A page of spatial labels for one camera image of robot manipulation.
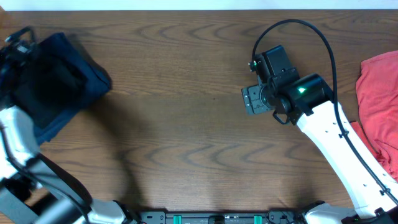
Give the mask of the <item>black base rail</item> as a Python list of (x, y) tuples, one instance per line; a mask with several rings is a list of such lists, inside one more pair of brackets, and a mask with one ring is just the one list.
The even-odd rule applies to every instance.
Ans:
[(309, 206), (272, 208), (270, 210), (177, 211), (151, 208), (138, 212), (139, 223), (145, 224), (289, 224), (306, 223)]

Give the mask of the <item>black t-shirt with logo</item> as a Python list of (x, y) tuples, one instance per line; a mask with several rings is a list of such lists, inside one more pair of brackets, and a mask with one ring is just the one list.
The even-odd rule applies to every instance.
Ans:
[(81, 96), (87, 78), (77, 68), (57, 57), (35, 61), (37, 75), (11, 93), (40, 129), (46, 128)]

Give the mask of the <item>folded navy blue garment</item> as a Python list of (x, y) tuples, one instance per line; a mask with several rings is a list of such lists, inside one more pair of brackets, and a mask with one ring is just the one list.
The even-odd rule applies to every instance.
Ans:
[(71, 36), (59, 32), (40, 43), (45, 61), (33, 79), (31, 117), (39, 145), (51, 141), (82, 109), (111, 89), (109, 75)]

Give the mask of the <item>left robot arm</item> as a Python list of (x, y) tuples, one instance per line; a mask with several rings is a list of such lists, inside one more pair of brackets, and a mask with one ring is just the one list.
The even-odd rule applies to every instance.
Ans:
[(109, 80), (69, 44), (1, 50), (1, 211), (16, 223), (130, 223), (118, 201), (92, 198), (40, 151)]

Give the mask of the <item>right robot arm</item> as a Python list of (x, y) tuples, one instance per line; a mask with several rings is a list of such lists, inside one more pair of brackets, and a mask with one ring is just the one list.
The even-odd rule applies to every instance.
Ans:
[(343, 183), (353, 207), (315, 203), (297, 223), (397, 223), (397, 182), (373, 158), (348, 123), (333, 91), (317, 74), (258, 77), (242, 89), (248, 114), (287, 117), (316, 146)]

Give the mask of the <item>red t-shirt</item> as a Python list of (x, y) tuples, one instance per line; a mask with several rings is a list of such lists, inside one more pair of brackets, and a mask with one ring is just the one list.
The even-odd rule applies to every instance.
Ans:
[(397, 179), (397, 51), (361, 62), (359, 121), (352, 128), (383, 169)]

